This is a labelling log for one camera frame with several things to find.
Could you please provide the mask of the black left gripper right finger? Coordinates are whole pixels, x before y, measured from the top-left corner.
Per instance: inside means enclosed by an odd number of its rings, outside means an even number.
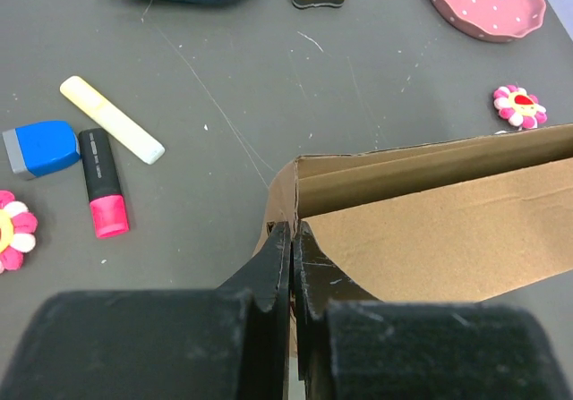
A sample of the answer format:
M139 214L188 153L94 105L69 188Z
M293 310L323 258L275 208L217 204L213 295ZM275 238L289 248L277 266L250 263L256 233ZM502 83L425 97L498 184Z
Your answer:
M569 399L538 320L483 303L383 302L293 240L298 375L310 399Z

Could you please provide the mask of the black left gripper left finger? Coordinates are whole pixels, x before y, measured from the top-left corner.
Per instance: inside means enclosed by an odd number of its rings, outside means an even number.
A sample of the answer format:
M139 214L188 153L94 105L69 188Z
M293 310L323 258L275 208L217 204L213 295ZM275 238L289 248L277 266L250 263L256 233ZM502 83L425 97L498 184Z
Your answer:
M4 399L285 399L291 234L215 289L74 291L46 300Z

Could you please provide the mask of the brown cardboard box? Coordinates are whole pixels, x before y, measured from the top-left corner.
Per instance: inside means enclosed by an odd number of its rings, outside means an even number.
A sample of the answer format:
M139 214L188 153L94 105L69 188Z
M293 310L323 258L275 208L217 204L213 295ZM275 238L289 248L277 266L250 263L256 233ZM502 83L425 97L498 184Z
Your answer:
M280 222L385 302L481 302L571 270L572 128L300 156L261 237Z

